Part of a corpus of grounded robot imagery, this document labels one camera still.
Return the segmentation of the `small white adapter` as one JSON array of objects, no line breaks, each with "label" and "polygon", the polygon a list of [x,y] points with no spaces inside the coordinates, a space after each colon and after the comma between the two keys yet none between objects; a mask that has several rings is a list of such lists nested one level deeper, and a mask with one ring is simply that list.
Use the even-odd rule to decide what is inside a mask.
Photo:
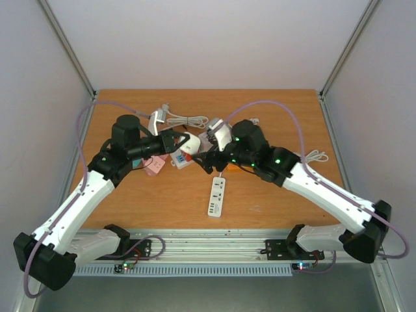
[{"label": "small white adapter", "polygon": [[189,134],[190,140],[188,141],[188,154],[194,155],[199,152],[200,148],[200,139],[198,136],[193,135],[192,133],[185,132]]}]

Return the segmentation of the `long white multicolour power strip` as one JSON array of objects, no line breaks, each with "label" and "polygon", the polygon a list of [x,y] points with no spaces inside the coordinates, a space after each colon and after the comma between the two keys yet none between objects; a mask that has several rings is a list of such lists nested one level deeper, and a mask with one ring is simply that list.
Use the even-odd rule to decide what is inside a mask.
[{"label": "long white multicolour power strip", "polygon": [[183,152],[175,151],[170,154],[171,165],[175,166],[178,170],[185,168],[194,163],[194,161],[187,162],[183,157]]}]

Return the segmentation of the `pink cube adapter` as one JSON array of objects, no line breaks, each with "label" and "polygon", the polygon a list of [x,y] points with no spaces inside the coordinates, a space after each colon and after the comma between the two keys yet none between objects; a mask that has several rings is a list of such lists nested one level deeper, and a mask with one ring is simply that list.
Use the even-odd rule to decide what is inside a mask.
[{"label": "pink cube adapter", "polygon": [[165,163],[166,162],[151,162],[148,165],[144,164],[143,169],[148,176],[154,177],[161,171]]}]

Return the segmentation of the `white cube adapter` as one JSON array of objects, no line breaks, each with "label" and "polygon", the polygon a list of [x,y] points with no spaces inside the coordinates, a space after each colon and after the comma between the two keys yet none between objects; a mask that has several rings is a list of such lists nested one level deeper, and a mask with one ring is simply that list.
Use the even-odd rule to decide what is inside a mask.
[{"label": "white cube adapter", "polygon": [[213,144],[209,141],[209,137],[206,132],[199,134],[198,138],[200,139],[200,152],[205,152],[212,148]]}]

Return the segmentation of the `pink triangular power strip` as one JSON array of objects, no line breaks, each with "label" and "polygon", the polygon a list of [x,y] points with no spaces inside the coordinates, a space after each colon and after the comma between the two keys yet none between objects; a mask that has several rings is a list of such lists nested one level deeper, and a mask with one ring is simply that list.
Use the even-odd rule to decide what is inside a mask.
[{"label": "pink triangular power strip", "polygon": [[146,159],[144,161],[144,164],[148,165],[148,164],[154,163],[154,162],[164,162],[165,163],[169,156],[170,156],[169,154],[159,155],[159,156],[151,156],[149,159]]}]

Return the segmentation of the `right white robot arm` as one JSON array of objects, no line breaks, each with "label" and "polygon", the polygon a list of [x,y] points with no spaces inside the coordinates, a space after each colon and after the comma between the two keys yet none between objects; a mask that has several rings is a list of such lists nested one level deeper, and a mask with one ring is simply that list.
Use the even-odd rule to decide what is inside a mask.
[{"label": "right white robot arm", "polygon": [[210,149],[192,155],[208,174],[229,164],[250,167],[263,181],[303,196],[338,220],[334,226],[296,225],[285,240],[290,259],[342,250],[362,263],[374,262],[388,232],[388,203],[372,203],[332,183],[297,154],[271,146],[261,128],[249,120],[223,126],[211,142]]}]

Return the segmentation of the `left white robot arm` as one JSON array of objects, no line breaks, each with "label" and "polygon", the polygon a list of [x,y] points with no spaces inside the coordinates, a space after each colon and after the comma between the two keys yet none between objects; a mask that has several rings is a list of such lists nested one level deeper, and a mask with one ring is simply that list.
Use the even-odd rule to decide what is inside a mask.
[{"label": "left white robot arm", "polygon": [[74,236],[94,209],[133,171],[138,159],[177,151],[190,140],[188,133],[171,129],[154,135],[138,117],[125,114],[112,125],[111,137],[89,164],[78,186],[55,213],[30,235],[20,233],[13,242],[23,288],[29,298],[31,278],[53,291],[61,289],[75,269],[101,257],[123,259],[131,251],[129,234],[111,225],[97,234],[72,243]]}]

